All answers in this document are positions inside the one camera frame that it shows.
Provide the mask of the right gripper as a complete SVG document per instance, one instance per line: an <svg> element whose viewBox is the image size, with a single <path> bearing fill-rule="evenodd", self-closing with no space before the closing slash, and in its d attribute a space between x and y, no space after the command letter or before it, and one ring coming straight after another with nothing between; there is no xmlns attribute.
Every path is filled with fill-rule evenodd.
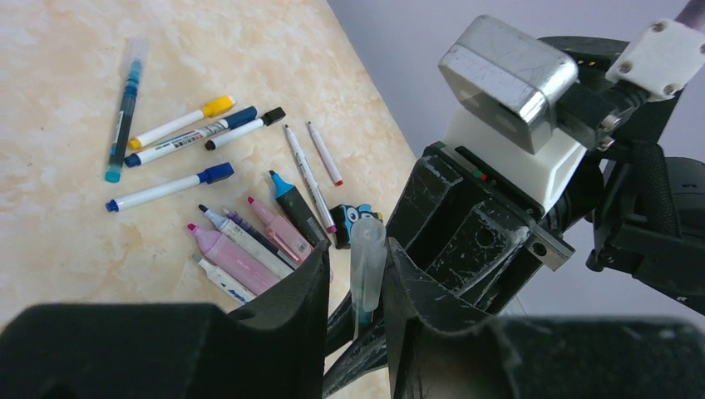
<svg viewBox="0 0 705 399"><path fill-rule="evenodd" d="M438 141L424 153L435 156L414 165L387 236L421 264L422 245L431 242L422 234L433 216L449 237L426 273L453 295L497 314L541 266L559 268L572 256L574 249L542 225L543 208L467 148ZM347 294L328 318L325 351L350 342L353 331Z"/></svg>

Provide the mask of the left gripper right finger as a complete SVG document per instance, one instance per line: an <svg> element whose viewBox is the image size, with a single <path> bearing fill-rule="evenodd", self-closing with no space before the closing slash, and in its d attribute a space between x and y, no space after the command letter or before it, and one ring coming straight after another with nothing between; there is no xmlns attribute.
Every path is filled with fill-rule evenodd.
<svg viewBox="0 0 705 399"><path fill-rule="evenodd" d="M387 242L394 398L701 398L704 336L663 317L491 316Z"/></svg>

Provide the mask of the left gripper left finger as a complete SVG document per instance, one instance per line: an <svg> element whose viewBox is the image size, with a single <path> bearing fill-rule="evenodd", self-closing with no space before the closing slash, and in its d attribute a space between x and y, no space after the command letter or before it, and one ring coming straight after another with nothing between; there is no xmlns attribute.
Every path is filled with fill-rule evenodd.
<svg viewBox="0 0 705 399"><path fill-rule="evenodd" d="M209 303L42 304L1 336L4 398L320 398L329 253L230 313Z"/></svg>

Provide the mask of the grey white marker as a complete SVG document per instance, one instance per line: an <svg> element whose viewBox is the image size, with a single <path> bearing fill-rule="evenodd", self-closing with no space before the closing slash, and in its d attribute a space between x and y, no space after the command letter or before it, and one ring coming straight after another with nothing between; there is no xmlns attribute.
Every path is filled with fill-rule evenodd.
<svg viewBox="0 0 705 399"><path fill-rule="evenodd" d="M239 303L246 304L256 298L254 293L206 258L193 254L192 259L204 270L206 278L213 285Z"/></svg>

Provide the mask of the clear green pen cap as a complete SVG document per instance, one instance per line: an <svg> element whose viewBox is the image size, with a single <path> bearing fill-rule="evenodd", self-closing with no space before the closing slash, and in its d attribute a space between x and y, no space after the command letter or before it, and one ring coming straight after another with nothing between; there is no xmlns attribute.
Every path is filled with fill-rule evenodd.
<svg viewBox="0 0 705 399"><path fill-rule="evenodd" d="M387 249L386 229L377 219L360 219L352 226L350 291L359 313L372 313L378 307Z"/></svg>

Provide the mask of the pink highlighter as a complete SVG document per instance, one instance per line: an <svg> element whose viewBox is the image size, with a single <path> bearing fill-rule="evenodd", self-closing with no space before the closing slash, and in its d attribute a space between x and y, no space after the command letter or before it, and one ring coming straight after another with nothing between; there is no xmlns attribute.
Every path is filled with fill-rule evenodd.
<svg viewBox="0 0 705 399"><path fill-rule="evenodd" d="M312 245L283 216L275 214L252 196L249 196L247 201L254 214L263 223L266 234L274 244L283 250L296 265L302 264L312 253Z"/></svg>

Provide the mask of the purple highlighter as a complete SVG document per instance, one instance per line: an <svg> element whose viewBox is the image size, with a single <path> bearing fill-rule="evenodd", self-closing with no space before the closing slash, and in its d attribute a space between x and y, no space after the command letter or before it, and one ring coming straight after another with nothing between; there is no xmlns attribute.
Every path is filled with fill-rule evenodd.
<svg viewBox="0 0 705 399"><path fill-rule="evenodd" d="M277 275L223 233L201 228L197 224L187 224L187 229L195 237L200 252L209 261L254 295L266 292L280 281Z"/></svg>

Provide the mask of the purple pen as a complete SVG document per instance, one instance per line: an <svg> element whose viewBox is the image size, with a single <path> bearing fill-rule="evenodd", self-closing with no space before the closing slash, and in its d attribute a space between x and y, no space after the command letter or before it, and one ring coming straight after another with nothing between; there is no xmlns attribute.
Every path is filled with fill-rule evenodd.
<svg viewBox="0 0 705 399"><path fill-rule="evenodd" d="M291 269L296 269L298 265L281 249L279 249L275 244L269 241L262 233L260 233L252 224L250 224L246 219L240 216L238 213L231 211L225 207L221 208L225 216L233 220L241 229L249 233L255 240L262 244L269 252L276 255L279 259L284 261Z"/></svg>

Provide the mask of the red cap pen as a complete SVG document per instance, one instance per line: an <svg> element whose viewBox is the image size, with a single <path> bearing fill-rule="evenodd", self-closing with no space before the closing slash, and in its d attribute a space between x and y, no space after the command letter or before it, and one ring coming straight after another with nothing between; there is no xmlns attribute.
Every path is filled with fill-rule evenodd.
<svg viewBox="0 0 705 399"><path fill-rule="evenodd" d="M325 145L325 142L323 141L322 136L320 135L319 131L317 128L313 125L311 121L306 121L306 126L308 129L308 133L313 141L314 146L317 149L317 152L322 159L322 162L326 168L326 171L328 172L328 176L330 177L331 181L335 186L342 186L343 185L343 177L329 151L327 146Z"/></svg>

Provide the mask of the black highlighter blue cap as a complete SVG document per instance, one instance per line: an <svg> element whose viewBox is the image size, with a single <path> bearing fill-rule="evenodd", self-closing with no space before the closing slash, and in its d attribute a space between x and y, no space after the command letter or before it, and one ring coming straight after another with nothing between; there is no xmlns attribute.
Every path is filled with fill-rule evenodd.
<svg viewBox="0 0 705 399"><path fill-rule="evenodd" d="M291 224L313 246L331 244L327 233L295 185L285 181L280 174L269 170L274 183L274 199Z"/></svg>

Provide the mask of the magenta cap pen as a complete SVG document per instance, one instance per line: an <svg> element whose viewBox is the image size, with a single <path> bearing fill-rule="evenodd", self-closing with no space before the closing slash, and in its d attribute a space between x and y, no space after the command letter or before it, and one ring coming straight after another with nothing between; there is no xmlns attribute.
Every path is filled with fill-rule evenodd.
<svg viewBox="0 0 705 399"><path fill-rule="evenodd" d="M293 130L288 124L283 126L284 134L287 138L288 144L293 152L293 157L298 166L298 169L303 177L303 181L307 186L308 192L310 193L314 206L321 218L323 227L330 233L336 233L337 227L333 221L332 215L328 209L327 202L323 196L322 191L319 188L318 182L316 181L313 171L308 163L305 153L298 143Z"/></svg>

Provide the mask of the blue cap thin marker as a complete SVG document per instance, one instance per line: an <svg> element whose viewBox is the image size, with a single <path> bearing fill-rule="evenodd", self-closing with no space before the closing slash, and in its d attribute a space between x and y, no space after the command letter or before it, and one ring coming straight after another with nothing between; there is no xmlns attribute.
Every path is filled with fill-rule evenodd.
<svg viewBox="0 0 705 399"><path fill-rule="evenodd" d="M105 203L105 208L109 213L121 212L198 185L211 185L221 180L226 180L233 174L233 166L229 162L225 162L178 180L111 199Z"/></svg>

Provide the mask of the green pen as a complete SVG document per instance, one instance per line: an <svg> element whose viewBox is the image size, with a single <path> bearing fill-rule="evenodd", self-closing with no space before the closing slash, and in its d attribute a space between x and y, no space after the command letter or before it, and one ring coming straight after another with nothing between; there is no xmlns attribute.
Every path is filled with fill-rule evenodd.
<svg viewBox="0 0 705 399"><path fill-rule="evenodd" d="M366 331L370 328L373 320L373 311L364 311L363 309L358 309L356 311L356 329L359 333Z"/></svg>

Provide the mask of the thick blue whiteboard marker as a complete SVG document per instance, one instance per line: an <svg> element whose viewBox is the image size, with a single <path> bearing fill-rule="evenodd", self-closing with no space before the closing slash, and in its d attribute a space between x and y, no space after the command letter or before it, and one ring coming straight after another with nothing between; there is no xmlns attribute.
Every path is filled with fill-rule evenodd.
<svg viewBox="0 0 705 399"><path fill-rule="evenodd" d="M259 241L238 226L233 220L218 214L203 204L199 204L198 208L220 233L235 242L278 278L286 278L293 272L290 266L266 249Z"/></svg>

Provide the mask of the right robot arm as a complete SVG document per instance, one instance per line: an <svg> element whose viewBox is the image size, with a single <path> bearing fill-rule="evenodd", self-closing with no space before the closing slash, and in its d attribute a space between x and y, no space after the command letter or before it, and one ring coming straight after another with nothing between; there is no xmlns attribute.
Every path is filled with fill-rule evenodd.
<svg viewBox="0 0 705 399"><path fill-rule="evenodd" d="M550 239L582 219L593 226L595 272L631 276L696 313L704 311L704 164L658 145L676 99L647 103L636 86L605 79L626 42L547 37L579 67L585 100L629 111L616 143L580 162L553 207L530 199L465 145L429 145L387 222L435 281L497 314L546 265Z"/></svg>

